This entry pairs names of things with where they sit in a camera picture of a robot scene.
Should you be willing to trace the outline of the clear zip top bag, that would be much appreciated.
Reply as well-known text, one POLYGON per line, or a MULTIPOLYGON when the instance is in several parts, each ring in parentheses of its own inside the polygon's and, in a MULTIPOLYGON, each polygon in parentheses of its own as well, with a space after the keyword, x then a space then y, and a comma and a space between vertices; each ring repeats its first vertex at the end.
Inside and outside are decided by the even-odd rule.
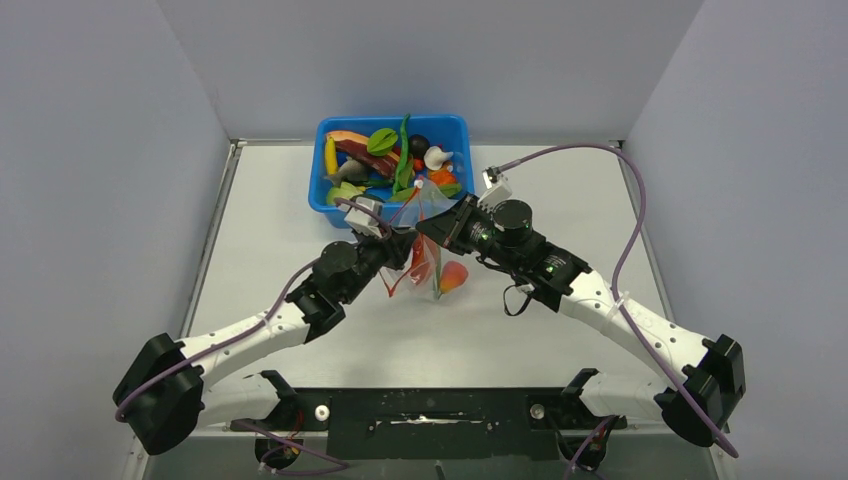
MULTIPOLYGON (((389 223, 393 227, 410 227, 416 233, 418 222, 443 213, 454 204, 429 179, 416 179, 409 192, 410 196, 390 217, 389 223)), ((444 295, 440 288, 443 265, 441 247, 418 234, 404 267, 400 270, 383 269, 380 279, 390 298, 408 294, 436 302, 444 295)))

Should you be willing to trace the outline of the pink watermelon slice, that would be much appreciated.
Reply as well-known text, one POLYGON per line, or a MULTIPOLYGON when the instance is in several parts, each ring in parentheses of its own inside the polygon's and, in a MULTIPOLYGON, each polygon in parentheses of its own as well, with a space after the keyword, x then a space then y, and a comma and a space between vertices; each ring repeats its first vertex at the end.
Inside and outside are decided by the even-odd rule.
POLYGON ((407 271, 408 278, 414 286, 421 285, 431 277, 432 257, 429 240, 423 235, 418 235, 412 246, 412 258, 407 271))

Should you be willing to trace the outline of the grey fish piece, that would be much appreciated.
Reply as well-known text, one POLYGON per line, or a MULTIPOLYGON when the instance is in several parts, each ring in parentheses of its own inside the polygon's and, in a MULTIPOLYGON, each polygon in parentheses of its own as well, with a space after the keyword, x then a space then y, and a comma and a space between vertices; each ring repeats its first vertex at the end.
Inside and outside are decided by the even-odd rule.
POLYGON ((325 176, 335 187, 340 187, 343 182, 351 184, 366 181, 370 175, 370 167, 355 159, 348 159, 341 164, 337 171, 325 176))

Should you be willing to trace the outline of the yellow banana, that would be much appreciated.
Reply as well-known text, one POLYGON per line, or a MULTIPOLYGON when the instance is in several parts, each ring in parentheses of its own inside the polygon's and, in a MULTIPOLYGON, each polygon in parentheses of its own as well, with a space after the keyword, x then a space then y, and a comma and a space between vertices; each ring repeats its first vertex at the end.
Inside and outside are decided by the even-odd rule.
POLYGON ((325 137, 323 159, 326 175, 335 175, 339 170, 339 164, 335 140, 331 135, 325 137))

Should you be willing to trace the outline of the long green bean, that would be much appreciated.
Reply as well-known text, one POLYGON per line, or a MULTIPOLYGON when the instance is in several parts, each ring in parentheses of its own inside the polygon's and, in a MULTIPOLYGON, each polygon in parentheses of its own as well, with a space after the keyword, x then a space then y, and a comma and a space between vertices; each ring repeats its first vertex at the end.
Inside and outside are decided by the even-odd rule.
POLYGON ((439 249, 437 249, 435 251, 435 254, 434 254, 434 256, 431 260, 431 267, 432 267, 432 280, 431 280, 432 295, 431 295, 431 297, 432 297, 432 300, 434 302, 437 302, 442 296, 442 292, 441 292, 441 288, 440 288, 441 272, 442 272, 442 256, 441 256, 441 251, 439 249))

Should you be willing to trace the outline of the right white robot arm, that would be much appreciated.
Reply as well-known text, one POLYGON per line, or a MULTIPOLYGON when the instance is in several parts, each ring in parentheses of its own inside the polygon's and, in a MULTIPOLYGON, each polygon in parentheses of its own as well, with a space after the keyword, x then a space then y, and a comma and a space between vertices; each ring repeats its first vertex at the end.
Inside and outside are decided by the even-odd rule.
POLYGON ((741 345, 727 335, 712 340, 689 331, 644 307, 537 232, 532 220, 521 200, 487 210, 468 194, 416 229, 452 253, 476 255, 509 275, 528 298, 591 327, 654 371, 643 380, 622 380, 582 370, 562 400, 572 425, 604 416, 660 420, 694 445, 718 445, 736 456, 724 429, 746 392, 741 345))

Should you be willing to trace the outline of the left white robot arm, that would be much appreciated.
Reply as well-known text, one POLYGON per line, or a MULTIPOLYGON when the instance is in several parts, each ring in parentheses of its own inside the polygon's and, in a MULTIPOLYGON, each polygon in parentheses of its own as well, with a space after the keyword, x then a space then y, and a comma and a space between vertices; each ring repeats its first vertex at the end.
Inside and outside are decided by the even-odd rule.
POLYGON ((198 427, 268 418, 294 398, 293 389, 272 370, 237 371, 327 334, 381 269, 404 266, 416 238, 401 227, 385 238, 332 242, 301 268, 305 280, 292 277, 270 308, 204 335, 150 338, 113 392, 117 420, 146 453, 159 455, 198 427))

